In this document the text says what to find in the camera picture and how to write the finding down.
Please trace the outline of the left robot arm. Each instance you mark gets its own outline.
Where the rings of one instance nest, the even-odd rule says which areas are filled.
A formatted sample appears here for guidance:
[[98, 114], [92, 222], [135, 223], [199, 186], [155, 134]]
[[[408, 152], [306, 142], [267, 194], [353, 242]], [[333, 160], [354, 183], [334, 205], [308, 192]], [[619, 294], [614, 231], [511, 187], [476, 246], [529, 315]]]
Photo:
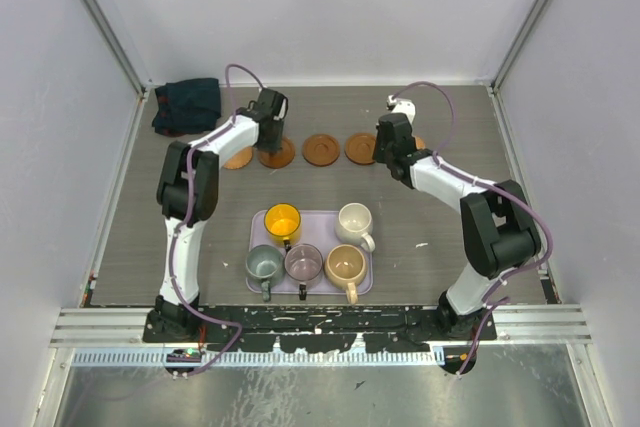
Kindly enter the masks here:
[[173, 309], [165, 332], [178, 343], [194, 340], [199, 317], [186, 309], [199, 299], [198, 266], [204, 228], [219, 198], [221, 167], [245, 148], [275, 153], [281, 147], [288, 98], [263, 88], [220, 127], [190, 143], [167, 148], [156, 198], [167, 231], [164, 279], [157, 306]]

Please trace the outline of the white ceramic mug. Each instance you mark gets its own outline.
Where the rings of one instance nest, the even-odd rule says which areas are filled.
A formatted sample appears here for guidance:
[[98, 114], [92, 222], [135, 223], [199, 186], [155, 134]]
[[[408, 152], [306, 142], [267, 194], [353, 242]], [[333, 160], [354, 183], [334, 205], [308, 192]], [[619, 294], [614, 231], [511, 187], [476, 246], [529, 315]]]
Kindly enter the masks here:
[[373, 253], [376, 244], [372, 236], [373, 218], [370, 210], [361, 203], [349, 203], [338, 212], [334, 231], [343, 243]]

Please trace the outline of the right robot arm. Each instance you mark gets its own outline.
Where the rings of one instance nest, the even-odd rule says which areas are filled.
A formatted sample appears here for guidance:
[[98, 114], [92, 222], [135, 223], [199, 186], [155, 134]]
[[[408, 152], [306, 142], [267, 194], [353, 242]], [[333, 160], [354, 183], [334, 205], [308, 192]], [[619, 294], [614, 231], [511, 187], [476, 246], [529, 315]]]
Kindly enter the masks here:
[[395, 180], [460, 215], [467, 265], [441, 294], [437, 318], [444, 337], [462, 340], [473, 330], [491, 289], [541, 250], [533, 213], [517, 182], [474, 178], [435, 152], [419, 149], [406, 115], [386, 114], [376, 129], [374, 161], [386, 165]]

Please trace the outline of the woven rattan coaster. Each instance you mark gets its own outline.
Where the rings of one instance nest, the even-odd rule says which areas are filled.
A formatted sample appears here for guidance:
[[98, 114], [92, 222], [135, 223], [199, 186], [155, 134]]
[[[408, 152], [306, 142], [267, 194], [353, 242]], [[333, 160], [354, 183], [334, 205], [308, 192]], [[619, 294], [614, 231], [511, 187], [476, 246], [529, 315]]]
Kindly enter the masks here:
[[253, 148], [247, 147], [232, 156], [225, 164], [224, 168], [228, 170], [237, 170], [247, 166], [253, 159]]
[[424, 141], [420, 137], [415, 137], [414, 140], [415, 140], [416, 148], [418, 150], [426, 148], [426, 144], [424, 143]]

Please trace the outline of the brown wooden saucer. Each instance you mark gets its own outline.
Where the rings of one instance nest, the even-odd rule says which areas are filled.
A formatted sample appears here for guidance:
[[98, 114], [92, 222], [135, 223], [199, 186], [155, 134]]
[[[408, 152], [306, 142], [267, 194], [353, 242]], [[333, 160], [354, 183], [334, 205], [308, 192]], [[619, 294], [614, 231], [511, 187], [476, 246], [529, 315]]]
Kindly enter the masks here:
[[313, 166], [329, 166], [339, 158], [340, 144], [329, 134], [314, 134], [305, 140], [302, 154], [304, 159]]
[[295, 158], [295, 146], [288, 137], [283, 137], [281, 148], [275, 153], [258, 152], [262, 165], [271, 169], [281, 169], [289, 165]]
[[358, 165], [371, 165], [375, 162], [373, 153], [376, 137], [371, 133], [354, 133], [345, 144], [345, 155]]

